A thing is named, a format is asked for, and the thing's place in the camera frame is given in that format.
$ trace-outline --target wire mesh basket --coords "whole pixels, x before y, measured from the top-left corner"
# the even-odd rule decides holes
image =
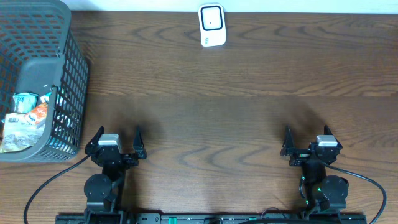
[[[61,1],[0,2],[0,117],[13,112],[14,93],[52,92],[39,141],[0,161],[61,162],[79,150],[88,65]]]

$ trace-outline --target white wall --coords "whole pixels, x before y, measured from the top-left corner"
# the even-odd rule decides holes
[[[398,13],[398,0],[62,0],[71,10],[196,12],[220,3],[226,12]]]

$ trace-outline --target black wire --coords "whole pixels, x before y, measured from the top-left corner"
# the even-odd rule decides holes
[[[61,171],[60,173],[58,173],[57,175],[49,178],[49,180],[47,180],[46,182],[44,182],[44,184],[42,184],[30,197],[29,201],[27,201],[26,206],[25,206],[25,210],[24,210],[24,223],[25,224],[29,224],[27,222],[27,211],[29,209],[30,204],[32,203],[33,199],[36,197],[36,195],[47,185],[49,184],[51,181],[53,181],[54,179],[56,179],[57,177],[61,176],[62,174],[71,171],[73,168],[77,167],[78,165],[80,165],[81,163],[83,163],[84,161],[86,161],[90,156],[86,156],[84,157],[82,160],[80,160],[79,162],[77,162],[75,165],[65,169],[64,171]]]
[[[306,199],[303,193],[303,182],[304,182],[304,176],[301,176],[300,178],[300,185],[298,187],[298,191],[300,192],[300,195],[302,198]]]
[[[267,223],[287,223],[287,224],[337,224],[337,222],[326,222],[320,220],[299,220],[299,219],[282,219],[267,218],[262,220],[250,220],[241,222],[240,224],[267,224]]]
[[[365,177],[365,176],[360,175],[360,174],[356,174],[356,173],[348,171],[348,170],[344,170],[344,169],[340,169],[340,168],[331,166],[331,165],[327,164],[326,162],[323,162],[321,159],[319,159],[319,157],[318,157],[318,155],[316,153],[314,153],[314,155],[318,159],[318,161],[322,165],[324,165],[325,167],[327,167],[329,169],[340,171],[340,172],[345,173],[345,174],[353,175],[353,176],[358,177],[358,178],[363,179],[363,180],[366,180],[366,181],[374,184],[376,187],[378,187],[381,190],[381,193],[383,194],[383,201],[381,203],[381,207],[380,207],[379,211],[377,212],[376,216],[372,219],[371,222],[369,222],[369,224],[375,223],[377,221],[377,219],[381,216],[381,213],[384,211],[384,208],[386,207],[387,194],[386,194],[386,191],[384,190],[384,188],[379,183],[377,183],[376,181],[374,181],[374,180],[372,180],[372,179],[370,179],[368,177]]]
[[[278,210],[278,212],[281,213],[281,214],[284,216],[285,219],[287,219],[287,217],[285,216],[285,214],[284,214],[279,208],[277,208],[277,207],[269,207],[269,208],[265,209],[265,210],[263,211],[263,213],[261,214],[261,219],[264,219],[264,215],[265,215],[269,210],[271,210],[271,209]]]

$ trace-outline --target wooden table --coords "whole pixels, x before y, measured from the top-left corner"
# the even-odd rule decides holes
[[[73,12],[92,61],[81,147],[99,126],[132,148],[140,125],[148,159],[128,173],[134,211],[261,212],[303,205],[301,170],[279,156],[291,125],[306,147],[328,124],[343,150],[335,166],[384,186],[379,223],[398,222],[398,16],[227,13],[227,42],[203,48],[197,13]],[[0,164],[0,223],[22,223],[32,193],[61,164]],[[81,213],[86,161],[44,188],[31,223]],[[347,212],[368,221],[382,195],[349,181]]]

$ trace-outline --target snack package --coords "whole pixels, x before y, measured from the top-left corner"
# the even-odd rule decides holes
[[[37,143],[44,132],[29,124],[24,114],[11,113],[6,115],[0,153],[21,151]]]
[[[47,93],[46,95],[41,96],[41,97],[40,97],[40,101],[41,101],[42,103],[49,103],[50,95],[51,95],[51,92],[50,92],[50,93]]]
[[[35,108],[37,103],[37,94],[33,93],[19,93],[13,96],[14,99],[14,112],[15,113],[28,113]]]
[[[50,95],[51,95],[52,93],[50,92],[50,93],[47,93],[46,95],[43,95],[43,96],[41,96],[40,97],[40,101],[42,102],[42,103],[49,103],[49,100],[50,100]],[[60,105],[62,105],[62,102],[63,102],[63,98],[62,98],[62,96],[57,96],[57,104],[59,103]]]
[[[24,117],[29,124],[39,128],[45,123],[45,118],[47,117],[47,108],[48,104],[42,103],[39,106],[36,106],[29,113],[25,114]]]

